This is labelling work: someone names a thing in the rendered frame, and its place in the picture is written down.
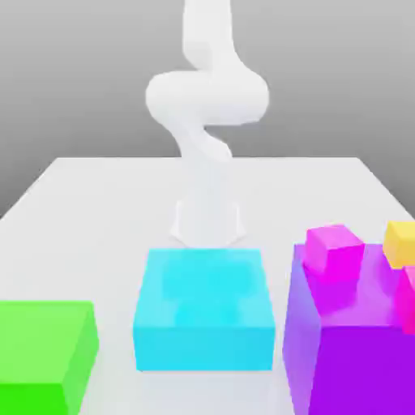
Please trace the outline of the small magenta cube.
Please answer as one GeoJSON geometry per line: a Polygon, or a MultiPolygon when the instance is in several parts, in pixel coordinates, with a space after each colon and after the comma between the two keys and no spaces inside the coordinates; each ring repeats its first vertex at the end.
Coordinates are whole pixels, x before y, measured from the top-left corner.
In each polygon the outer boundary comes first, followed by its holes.
{"type": "Polygon", "coordinates": [[[345,225],[325,225],[306,231],[303,263],[325,280],[356,280],[366,244],[345,225]]]}

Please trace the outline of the small yellow cube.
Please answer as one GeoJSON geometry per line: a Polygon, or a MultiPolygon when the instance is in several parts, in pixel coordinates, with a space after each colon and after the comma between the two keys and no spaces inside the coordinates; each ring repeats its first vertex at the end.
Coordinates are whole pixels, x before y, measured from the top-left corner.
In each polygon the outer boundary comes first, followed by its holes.
{"type": "Polygon", "coordinates": [[[383,253],[393,269],[415,266],[415,221],[390,220],[383,240],[383,253]]]}

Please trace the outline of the small pink cube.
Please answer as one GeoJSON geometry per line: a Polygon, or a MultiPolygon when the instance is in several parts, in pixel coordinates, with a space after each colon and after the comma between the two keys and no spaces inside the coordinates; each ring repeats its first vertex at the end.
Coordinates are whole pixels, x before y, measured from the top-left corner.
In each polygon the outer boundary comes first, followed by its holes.
{"type": "Polygon", "coordinates": [[[415,335],[415,266],[405,266],[401,270],[395,308],[403,332],[415,335]]]}

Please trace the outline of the large cyan box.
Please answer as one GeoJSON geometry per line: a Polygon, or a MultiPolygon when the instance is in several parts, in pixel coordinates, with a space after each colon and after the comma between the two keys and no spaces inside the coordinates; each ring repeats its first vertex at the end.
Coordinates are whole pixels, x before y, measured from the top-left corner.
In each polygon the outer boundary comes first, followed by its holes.
{"type": "Polygon", "coordinates": [[[271,370],[275,338],[260,250],[148,252],[133,323],[138,370],[271,370]]]}

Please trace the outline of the large purple box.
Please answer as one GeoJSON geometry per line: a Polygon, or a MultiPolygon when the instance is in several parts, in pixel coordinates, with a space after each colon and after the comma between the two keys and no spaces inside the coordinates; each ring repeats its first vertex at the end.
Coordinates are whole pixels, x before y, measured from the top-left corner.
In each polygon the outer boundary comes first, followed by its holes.
{"type": "Polygon", "coordinates": [[[303,256],[295,245],[282,347],[294,415],[415,415],[415,334],[395,308],[402,271],[379,244],[357,280],[322,282],[303,256]]]}

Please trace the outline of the large green box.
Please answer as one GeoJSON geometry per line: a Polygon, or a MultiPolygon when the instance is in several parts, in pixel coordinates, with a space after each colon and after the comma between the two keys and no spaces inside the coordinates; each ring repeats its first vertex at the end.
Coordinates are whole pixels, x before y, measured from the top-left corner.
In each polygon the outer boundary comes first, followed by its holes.
{"type": "Polygon", "coordinates": [[[98,349],[89,301],[0,301],[0,415],[79,415],[98,349]]]}

